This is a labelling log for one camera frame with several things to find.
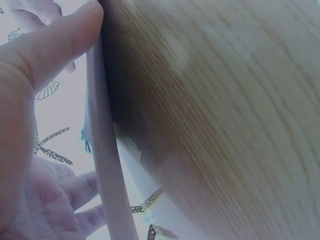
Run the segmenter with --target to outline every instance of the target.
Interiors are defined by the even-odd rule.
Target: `hand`
[[[105,224],[103,209],[75,210],[97,194],[94,172],[76,177],[65,165],[35,157],[17,214],[0,239],[84,240]]]
[[[75,223],[75,216],[67,214],[66,208],[52,218],[48,214],[53,214],[53,211],[37,211],[44,210],[39,208],[41,204],[44,206],[54,202],[50,201],[54,197],[39,194],[41,188],[50,187],[46,193],[57,194],[61,182],[55,181],[54,175],[41,174],[40,163],[32,161],[35,142],[34,96],[68,63],[93,46],[102,21],[102,7],[92,0],[76,13],[60,17],[49,26],[0,46],[0,233],[11,233],[14,236],[13,230],[18,234],[26,234],[26,237],[19,235],[18,239],[28,239],[31,225],[33,229],[42,228],[43,225],[38,225],[39,221],[27,222],[28,225],[23,226],[26,221],[18,220],[21,216],[28,219],[27,215],[20,212],[23,203],[32,203],[29,211],[34,220],[40,219],[40,215],[43,219],[57,219],[60,214],[68,223]],[[38,189],[27,191],[32,187]],[[67,207],[66,195],[59,191],[65,201],[61,204]],[[31,193],[35,194],[32,196],[34,200],[29,201]],[[70,225],[66,228],[54,222],[50,224],[55,226],[55,233],[61,233],[57,226],[62,231],[70,229]],[[42,234],[41,239],[51,239],[51,233],[45,235],[46,232],[39,232]],[[70,235],[78,236],[78,232],[70,232]]]
[[[6,1],[12,16],[25,33],[41,29],[62,17],[61,7],[54,0]],[[75,69],[73,62],[66,67],[69,73],[74,72]]]

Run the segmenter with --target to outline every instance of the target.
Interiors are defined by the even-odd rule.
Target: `fingernail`
[[[76,70],[76,65],[74,62],[69,63],[68,66],[66,66],[65,70],[68,71],[68,73],[72,74]]]

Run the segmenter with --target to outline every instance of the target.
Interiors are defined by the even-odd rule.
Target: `starfish print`
[[[131,211],[133,214],[144,213],[148,208],[150,208],[162,195],[163,191],[158,189],[155,191],[141,206],[132,206]],[[179,237],[175,235],[173,232],[164,229],[160,226],[151,224],[148,230],[147,240],[155,240],[156,236],[162,236],[171,240],[178,240]]]
[[[47,156],[49,156],[50,158],[57,160],[61,163],[66,163],[69,165],[73,165],[73,162],[70,161],[69,159],[55,153],[54,151],[50,150],[50,149],[45,149],[43,147],[43,145],[48,142],[50,139],[53,139],[54,137],[63,134],[66,131],[69,131],[70,127],[61,129],[59,131],[56,131],[55,133],[51,134],[50,136],[46,137],[44,140],[39,141],[39,132],[38,132],[38,126],[37,126],[37,122],[35,122],[35,144],[34,144],[34,150],[33,150],[33,155],[37,155],[38,151],[41,150],[44,154],[46,154]]]

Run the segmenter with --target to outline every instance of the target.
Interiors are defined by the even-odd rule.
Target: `fan shell print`
[[[8,35],[8,41],[13,41],[19,37],[21,37],[24,33],[22,32],[22,30],[20,29],[20,27],[18,27],[17,30],[14,30],[12,32],[9,33]],[[60,83],[58,83],[57,81],[51,81],[47,86],[45,86],[44,89],[42,89],[35,97],[35,100],[43,100],[46,99],[48,97],[50,97],[52,94],[54,94],[59,87]]]

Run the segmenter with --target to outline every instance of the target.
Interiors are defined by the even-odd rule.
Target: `wood grain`
[[[319,3],[103,6],[114,121],[194,227],[166,229],[180,239],[196,229],[201,240],[319,239]]]

